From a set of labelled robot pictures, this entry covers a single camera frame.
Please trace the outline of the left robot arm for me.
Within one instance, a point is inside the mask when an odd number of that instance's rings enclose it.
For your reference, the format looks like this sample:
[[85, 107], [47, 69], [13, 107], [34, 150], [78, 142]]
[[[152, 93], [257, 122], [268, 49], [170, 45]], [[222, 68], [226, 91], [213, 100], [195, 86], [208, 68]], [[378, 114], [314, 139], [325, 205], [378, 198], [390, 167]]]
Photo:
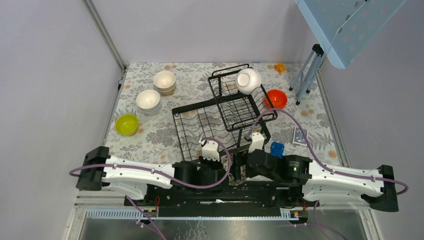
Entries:
[[81, 167], [69, 171], [77, 177], [82, 191], [109, 189], [148, 206], [155, 200], [149, 186], [164, 190], [218, 190], [229, 180], [229, 169], [216, 167], [214, 161], [197, 165], [190, 161], [167, 164], [142, 163], [117, 157], [106, 146], [98, 146], [84, 156]]

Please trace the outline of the lime green bowl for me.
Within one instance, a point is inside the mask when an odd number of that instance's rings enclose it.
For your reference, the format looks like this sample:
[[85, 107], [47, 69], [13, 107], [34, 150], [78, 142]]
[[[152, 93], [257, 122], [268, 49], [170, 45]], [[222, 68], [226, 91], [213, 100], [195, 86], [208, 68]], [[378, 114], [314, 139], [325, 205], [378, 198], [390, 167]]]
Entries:
[[132, 136], [139, 130], [139, 120], [134, 114], [124, 114], [116, 120], [114, 128], [123, 136]]

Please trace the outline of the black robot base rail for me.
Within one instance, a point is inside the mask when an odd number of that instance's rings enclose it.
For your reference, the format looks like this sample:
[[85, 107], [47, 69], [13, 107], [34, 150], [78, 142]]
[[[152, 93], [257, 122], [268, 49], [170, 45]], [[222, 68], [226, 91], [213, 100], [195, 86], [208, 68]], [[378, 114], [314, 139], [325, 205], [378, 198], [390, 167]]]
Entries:
[[279, 217], [281, 209], [313, 207], [314, 202], [303, 196], [301, 186], [274, 181], [247, 181], [218, 190], [148, 185], [143, 199], [125, 199], [124, 205], [145, 208], [162, 218], [261, 218]]

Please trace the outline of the cream floral bowl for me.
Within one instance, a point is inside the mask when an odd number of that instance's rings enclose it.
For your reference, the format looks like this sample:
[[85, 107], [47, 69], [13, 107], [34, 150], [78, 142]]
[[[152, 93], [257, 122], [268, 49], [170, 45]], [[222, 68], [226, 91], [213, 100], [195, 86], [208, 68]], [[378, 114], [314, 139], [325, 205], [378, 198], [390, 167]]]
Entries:
[[175, 85], [173, 85], [172, 87], [170, 87], [170, 88], [156, 88], [156, 90], [161, 94], [161, 95], [165, 95], [165, 96], [168, 96], [168, 95], [172, 95], [174, 92], [175, 92], [175, 90], [176, 90], [176, 84]]

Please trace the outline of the white bowl top tier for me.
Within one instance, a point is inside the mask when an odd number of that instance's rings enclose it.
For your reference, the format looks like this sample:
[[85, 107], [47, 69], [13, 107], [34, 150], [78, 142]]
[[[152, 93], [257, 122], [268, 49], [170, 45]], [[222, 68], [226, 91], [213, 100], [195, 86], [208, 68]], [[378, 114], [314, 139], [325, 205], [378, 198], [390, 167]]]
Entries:
[[235, 84], [241, 93], [249, 95], [262, 84], [262, 77], [257, 70], [244, 68], [237, 73]]

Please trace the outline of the white ribbed bowl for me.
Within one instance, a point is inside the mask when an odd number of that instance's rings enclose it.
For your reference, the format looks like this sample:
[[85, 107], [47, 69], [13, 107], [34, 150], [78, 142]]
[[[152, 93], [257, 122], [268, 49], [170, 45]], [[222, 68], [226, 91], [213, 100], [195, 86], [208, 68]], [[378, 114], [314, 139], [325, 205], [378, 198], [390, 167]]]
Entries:
[[136, 97], [136, 105], [143, 109], [151, 109], [158, 103], [162, 103], [161, 95], [159, 92], [153, 89], [147, 89], [142, 91]]
[[144, 108], [138, 107], [137, 110], [143, 115], [151, 116], [151, 115], [158, 114], [161, 111], [161, 109], [162, 109], [162, 103], [160, 102], [153, 108], [144, 109]]

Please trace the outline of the black wire dish rack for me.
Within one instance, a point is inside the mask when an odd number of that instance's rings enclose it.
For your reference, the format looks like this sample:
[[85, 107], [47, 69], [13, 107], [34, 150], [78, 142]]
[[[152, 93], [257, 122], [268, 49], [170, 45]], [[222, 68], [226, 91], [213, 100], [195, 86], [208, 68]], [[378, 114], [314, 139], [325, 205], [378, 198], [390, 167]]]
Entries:
[[249, 95], [236, 86], [237, 73], [251, 66], [248, 63], [213, 71], [207, 76], [212, 99], [172, 109], [182, 158], [195, 161], [201, 155], [201, 138], [214, 138], [223, 143], [230, 153], [248, 149], [248, 132], [261, 133], [265, 141], [271, 135], [267, 122], [277, 118], [276, 111], [268, 110], [269, 96], [263, 85]]

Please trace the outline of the orange bowl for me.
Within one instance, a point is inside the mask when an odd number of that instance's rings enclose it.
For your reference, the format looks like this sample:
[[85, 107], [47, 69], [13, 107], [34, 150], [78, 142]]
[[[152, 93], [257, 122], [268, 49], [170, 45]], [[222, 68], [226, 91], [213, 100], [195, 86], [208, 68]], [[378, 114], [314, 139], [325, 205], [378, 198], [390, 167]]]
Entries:
[[265, 99], [264, 103], [268, 109], [271, 109], [271, 108], [283, 109], [286, 107], [288, 101], [286, 99], [280, 99], [280, 100], [271, 99], [271, 102], [269, 102], [267, 99]]
[[272, 99], [273, 100], [287, 100], [287, 102], [288, 102], [287, 95], [279, 89], [269, 90], [267, 92], [267, 95], [263, 99], [264, 99], [264, 102], [265, 102], [265, 99], [267, 99], [270, 103], [271, 103]]

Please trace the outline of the beige bowl top tier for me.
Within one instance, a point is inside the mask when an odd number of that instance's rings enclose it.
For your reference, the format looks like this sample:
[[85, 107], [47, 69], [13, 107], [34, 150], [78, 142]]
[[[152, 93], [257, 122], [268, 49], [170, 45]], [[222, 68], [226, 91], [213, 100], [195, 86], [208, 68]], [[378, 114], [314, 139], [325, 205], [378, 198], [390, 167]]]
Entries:
[[153, 78], [154, 86], [162, 91], [167, 91], [173, 88], [176, 81], [176, 75], [168, 70], [158, 72]]

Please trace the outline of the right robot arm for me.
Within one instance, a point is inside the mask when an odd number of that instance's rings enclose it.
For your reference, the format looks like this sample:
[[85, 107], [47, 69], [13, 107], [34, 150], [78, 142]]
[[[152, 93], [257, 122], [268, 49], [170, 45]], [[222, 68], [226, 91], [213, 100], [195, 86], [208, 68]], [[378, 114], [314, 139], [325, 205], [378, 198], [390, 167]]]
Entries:
[[398, 195], [393, 167], [355, 169], [317, 161], [299, 155], [274, 156], [263, 150], [235, 155], [232, 168], [245, 167], [247, 178], [262, 176], [266, 181], [248, 184], [265, 206], [311, 207], [316, 201], [359, 203], [381, 212], [398, 212]]

